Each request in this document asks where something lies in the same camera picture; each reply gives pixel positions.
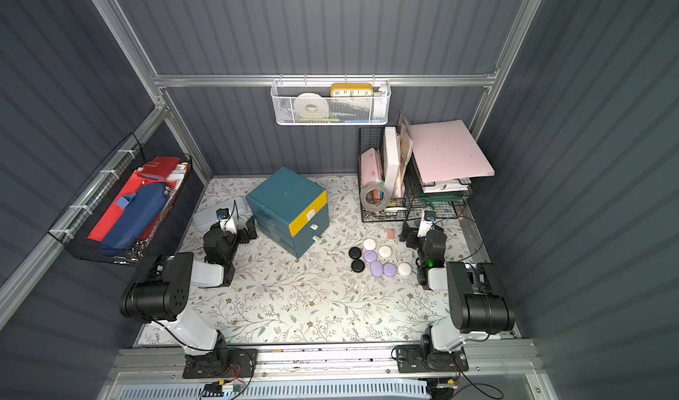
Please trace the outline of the teal drawer cabinet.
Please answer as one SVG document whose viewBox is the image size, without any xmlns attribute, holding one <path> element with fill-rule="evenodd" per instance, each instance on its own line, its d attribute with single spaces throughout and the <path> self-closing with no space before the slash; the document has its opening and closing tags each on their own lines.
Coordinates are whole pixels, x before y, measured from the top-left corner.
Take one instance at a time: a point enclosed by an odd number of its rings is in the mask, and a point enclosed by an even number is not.
<svg viewBox="0 0 679 400">
<path fill-rule="evenodd" d="M 302 257 L 330 225 L 327 205 L 297 234 L 290 235 L 288 225 L 312 202 L 323 187 L 293 172 L 280 168 L 246 195 L 246 201 L 262 233 L 295 258 Z"/>
</svg>

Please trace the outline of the yellow top drawer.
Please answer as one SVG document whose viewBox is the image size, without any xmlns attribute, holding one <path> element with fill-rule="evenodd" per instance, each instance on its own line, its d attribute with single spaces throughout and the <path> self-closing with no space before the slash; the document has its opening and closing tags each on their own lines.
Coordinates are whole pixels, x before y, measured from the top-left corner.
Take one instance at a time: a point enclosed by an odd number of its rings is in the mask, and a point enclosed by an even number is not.
<svg viewBox="0 0 679 400">
<path fill-rule="evenodd" d="M 312 201 L 289 225 L 290 235 L 297 234 L 309 223 L 309 221 L 327 205 L 327 192 L 322 193 Z"/>
</svg>

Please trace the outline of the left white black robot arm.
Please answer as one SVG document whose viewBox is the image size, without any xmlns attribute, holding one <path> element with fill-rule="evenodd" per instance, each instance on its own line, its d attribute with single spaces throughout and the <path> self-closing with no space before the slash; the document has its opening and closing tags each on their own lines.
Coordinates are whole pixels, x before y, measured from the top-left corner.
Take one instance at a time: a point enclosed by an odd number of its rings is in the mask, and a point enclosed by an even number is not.
<svg viewBox="0 0 679 400">
<path fill-rule="evenodd" d="M 145 260 L 122 296 L 121 314 L 160 327 L 188 356 L 215 352 L 220 333 L 189 304 L 191 289 L 230 286 L 239 245 L 256 238 L 254 217 L 249 216 L 242 224 L 229 218 L 213 224 L 203 235 L 202 261 L 196 260 L 193 253 Z"/>
</svg>

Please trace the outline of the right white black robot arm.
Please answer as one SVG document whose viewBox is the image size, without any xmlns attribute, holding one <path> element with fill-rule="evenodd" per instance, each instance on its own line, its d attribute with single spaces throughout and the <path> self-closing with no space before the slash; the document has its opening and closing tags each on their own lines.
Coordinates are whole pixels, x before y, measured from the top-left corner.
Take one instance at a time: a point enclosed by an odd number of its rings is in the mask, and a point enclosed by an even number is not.
<svg viewBox="0 0 679 400">
<path fill-rule="evenodd" d="M 417 252 L 418 284 L 448 295 L 448 316 L 421 337 L 424 356 L 452 353 L 514 328 L 516 314 L 493 264 L 446 260 L 447 236 L 433 223 L 413 227 L 405 222 L 399 240 Z"/>
</svg>

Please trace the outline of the purple earphone case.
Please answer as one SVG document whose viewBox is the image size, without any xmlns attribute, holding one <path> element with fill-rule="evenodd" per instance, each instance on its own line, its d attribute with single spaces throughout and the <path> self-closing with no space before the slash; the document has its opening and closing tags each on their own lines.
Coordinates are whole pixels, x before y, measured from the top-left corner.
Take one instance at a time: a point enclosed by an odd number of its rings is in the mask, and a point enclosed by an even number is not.
<svg viewBox="0 0 679 400">
<path fill-rule="evenodd" d="M 380 278 L 384 275 L 384 266 L 380 261 L 375 260 L 370 263 L 370 271 L 374 277 Z"/>
<path fill-rule="evenodd" d="M 383 265 L 383 276 L 386 277 L 396 277 L 398 274 L 398 268 L 393 263 L 385 263 Z"/>
<path fill-rule="evenodd" d="M 374 250 L 366 250 L 364 252 L 364 262 L 371 264 L 372 262 L 378 260 L 378 255 Z"/>
</svg>

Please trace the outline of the purple earphone case upper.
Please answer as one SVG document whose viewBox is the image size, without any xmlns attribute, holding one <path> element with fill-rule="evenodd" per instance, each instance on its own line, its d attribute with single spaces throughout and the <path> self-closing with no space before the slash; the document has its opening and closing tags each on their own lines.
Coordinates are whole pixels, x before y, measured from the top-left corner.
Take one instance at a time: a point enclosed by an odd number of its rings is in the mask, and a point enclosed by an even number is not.
<svg viewBox="0 0 679 400">
<path fill-rule="evenodd" d="M 364 262 L 371 264 L 372 262 L 378 260 L 378 255 L 374 250 L 366 250 L 364 252 Z"/>
</svg>

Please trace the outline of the purple earphone case lower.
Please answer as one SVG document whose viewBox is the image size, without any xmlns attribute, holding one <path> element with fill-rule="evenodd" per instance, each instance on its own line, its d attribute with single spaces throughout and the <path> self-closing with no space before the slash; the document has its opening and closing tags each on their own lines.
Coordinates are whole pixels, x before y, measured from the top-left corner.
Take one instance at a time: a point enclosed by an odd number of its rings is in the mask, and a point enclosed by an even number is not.
<svg viewBox="0 0 679 400">
<path fill-rule="evenodd" d="M 384 266 L 380 261 L 375 260 L 370 263 L 370 271 L 374 277 L 380 278 L 384 275 Z"/>
</svg>

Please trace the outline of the clear packing tape roll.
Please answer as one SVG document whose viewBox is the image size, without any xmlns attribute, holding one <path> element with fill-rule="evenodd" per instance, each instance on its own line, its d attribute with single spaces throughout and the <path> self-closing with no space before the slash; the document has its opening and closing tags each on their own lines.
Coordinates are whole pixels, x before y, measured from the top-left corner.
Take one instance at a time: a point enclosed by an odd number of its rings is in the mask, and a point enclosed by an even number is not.
<svg viewBox="0 0 679 400">
<path fill-rule="evenodd" d="M 368 182 L 360 190 L 360 202 L 369 213 L 381 213 L 391 203 L 391 191 L 383 182 Z"/>
</svg>

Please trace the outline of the black earphone case upper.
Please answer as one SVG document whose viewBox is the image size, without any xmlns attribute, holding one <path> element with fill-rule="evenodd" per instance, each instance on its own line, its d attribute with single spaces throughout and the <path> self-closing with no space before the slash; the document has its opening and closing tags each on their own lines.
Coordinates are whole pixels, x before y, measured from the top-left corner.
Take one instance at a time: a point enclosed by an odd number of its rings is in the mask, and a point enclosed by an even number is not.
<svg viewBox="0 0 679 400">
<path fill-rule="evenodd" d="M 351 247 L 348 251 L 348 256 L 352 260 L 359 260 L 360 258 L 362 258 L 362 249 L 356 246 Z"/>
</svg>

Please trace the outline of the black earphone case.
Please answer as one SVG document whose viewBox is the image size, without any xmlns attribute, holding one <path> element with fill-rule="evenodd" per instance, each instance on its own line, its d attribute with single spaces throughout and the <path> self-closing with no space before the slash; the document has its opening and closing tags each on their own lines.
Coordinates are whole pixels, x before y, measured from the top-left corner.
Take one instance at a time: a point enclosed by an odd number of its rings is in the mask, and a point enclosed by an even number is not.
<svg viewBox="0 0 679 400">
<path fill-rule="evenodd" d="M 356 246 L 351 247 L 348 251 L 348 256 L 352 260 L 359 260 L 360 258 L 362 258 L 362 249 Z"/>
<path fill-rule="evenodd" d="M 365 269 L 365 263 L 362 260 L 352 260 L 351 269 L 355 273 L 362 273 Z"/>
</svg>

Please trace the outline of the pink foam board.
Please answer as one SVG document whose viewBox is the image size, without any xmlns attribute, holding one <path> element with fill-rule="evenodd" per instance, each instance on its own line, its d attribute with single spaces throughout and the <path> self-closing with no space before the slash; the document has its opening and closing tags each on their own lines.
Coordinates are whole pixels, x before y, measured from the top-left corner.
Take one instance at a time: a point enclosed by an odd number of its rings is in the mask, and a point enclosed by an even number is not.
<svg viewBox="0 0 679 400">
<path fill-rule="evenodd" d="M 410 134 L 417 170 L 425 184 L 495 175 L 461 120 L 412 125 Z"/>
</svg>

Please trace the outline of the red folder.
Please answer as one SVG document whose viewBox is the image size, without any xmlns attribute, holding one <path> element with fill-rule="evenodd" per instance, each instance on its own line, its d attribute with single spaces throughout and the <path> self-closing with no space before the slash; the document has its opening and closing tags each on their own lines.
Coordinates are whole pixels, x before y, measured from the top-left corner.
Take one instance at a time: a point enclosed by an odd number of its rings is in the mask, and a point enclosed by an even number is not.
<svg viewBox="0 0 679 400">
<path fill-rule="evenodd" d="M 93 230 L 89 232 L 88 239 L 102 242 L 113 225 L 118 221 L 118 218 L 122 216 L 124 208 L 127 206 L 132 196 L 134 196 L 134 193 L 145 185 L 156 184 L 157 182 L 166 184 L 170 194 L 170 198 L 168 198 L 166 203 L 167 205 L 173 196 L 174 190 L 180 187 L 187 169 L 188 164 L 182 162 L 179 158 L 161 156 L 134 170 L 116 198 L 104 212 L 103 217 L 95 225 Z M 150 236 L 150 232 L 156 224 L 158 216 L 144 231 L 139 240 L 145 240 Z"/>
</svg>

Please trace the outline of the white tape roll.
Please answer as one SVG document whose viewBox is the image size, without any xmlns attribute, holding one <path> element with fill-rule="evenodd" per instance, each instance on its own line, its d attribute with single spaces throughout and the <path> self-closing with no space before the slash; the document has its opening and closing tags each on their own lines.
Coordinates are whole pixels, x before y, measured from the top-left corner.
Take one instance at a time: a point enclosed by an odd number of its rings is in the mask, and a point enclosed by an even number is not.
<svg viewBox="0 0 679 400">
<path fill-rule="evenodd" d="M 293 101 L 293 110 L 300 119 L 325 119 L 330 114 L 326 98 L 316 93 L 305 92 Z"/>
</svg>

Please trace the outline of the yellow clock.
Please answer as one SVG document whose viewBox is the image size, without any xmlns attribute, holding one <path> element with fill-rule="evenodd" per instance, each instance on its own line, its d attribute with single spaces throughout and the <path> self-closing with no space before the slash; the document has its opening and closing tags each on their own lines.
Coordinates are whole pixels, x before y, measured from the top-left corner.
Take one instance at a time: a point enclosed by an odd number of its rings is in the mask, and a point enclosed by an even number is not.
<svg viewBox="0 0 679 400">
<path fill-rule="evenodd" d="M 330 96 L 336 98 L 370 98 L 374 96 L 371 83 L 333 83 Z"/>
</svg>

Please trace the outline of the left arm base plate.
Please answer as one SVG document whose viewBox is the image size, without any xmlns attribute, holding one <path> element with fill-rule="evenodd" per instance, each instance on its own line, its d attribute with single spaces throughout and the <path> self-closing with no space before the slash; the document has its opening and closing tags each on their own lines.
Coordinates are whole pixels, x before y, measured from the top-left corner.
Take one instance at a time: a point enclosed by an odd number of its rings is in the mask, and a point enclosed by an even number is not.
<svg viewBox="0 0 679 400">
<path fill-rule="evenodd" d="M 222 348 L 201 356 L 186 355 L 185 380 L 250 378 L 254 375 L 258 350 Z"/>
</svg>

